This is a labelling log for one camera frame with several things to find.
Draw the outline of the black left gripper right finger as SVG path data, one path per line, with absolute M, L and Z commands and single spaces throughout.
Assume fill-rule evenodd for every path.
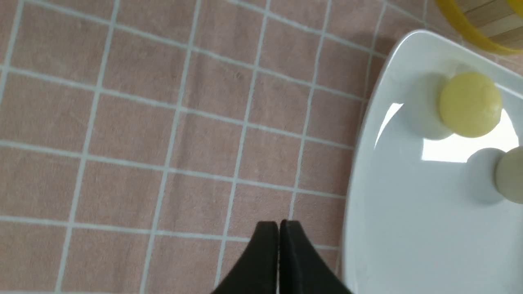
M 280 224 L 279 292 L 281 294 L 349 294 L 295 220 Z

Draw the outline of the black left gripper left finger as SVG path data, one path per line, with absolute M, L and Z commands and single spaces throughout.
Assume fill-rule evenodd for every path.
M 214 294 L 274 294 L 277 290 L 279 229 L 276 222 L 257 223 L 250 242 Z

